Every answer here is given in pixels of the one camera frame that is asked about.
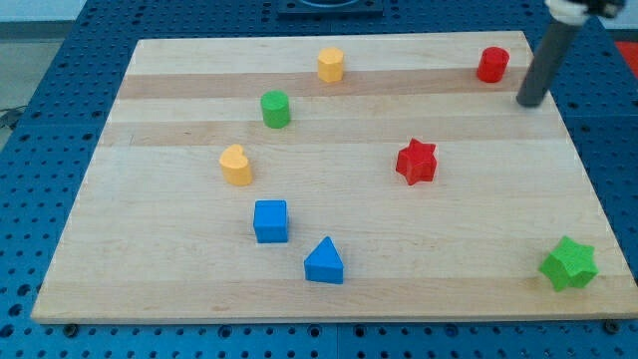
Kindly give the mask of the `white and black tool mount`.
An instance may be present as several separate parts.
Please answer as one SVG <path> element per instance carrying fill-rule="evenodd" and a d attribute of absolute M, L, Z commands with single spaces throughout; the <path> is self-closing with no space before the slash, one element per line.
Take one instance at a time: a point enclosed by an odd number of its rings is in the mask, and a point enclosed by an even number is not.
<path fill-rule="evenodd" d="M 583 25 L 591 16 L 616 18 L 626 7 L 625 0 L 545 0 L 551 17 L 567 25 Z"/>

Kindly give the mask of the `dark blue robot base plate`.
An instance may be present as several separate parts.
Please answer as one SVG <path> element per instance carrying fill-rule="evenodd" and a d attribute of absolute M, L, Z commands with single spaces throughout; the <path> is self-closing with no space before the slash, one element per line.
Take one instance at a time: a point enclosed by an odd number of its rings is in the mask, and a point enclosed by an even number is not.
<path fill-rule="evenodd" d="M 279 18 L 380 16 L 384 12 L 384 0 L 278 0 L 274 4 Z"/>

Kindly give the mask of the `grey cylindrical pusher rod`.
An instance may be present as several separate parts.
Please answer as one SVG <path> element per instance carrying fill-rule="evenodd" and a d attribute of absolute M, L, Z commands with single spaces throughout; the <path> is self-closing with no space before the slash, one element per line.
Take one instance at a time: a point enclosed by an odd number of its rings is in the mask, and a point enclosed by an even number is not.
<path fill-rule="evenodd" d="M 580 29 L 580 25 L 558 20 L 549 23 L 517 92 L 515 99 L 519 105 L 535 108 L 543 102 Z"/>

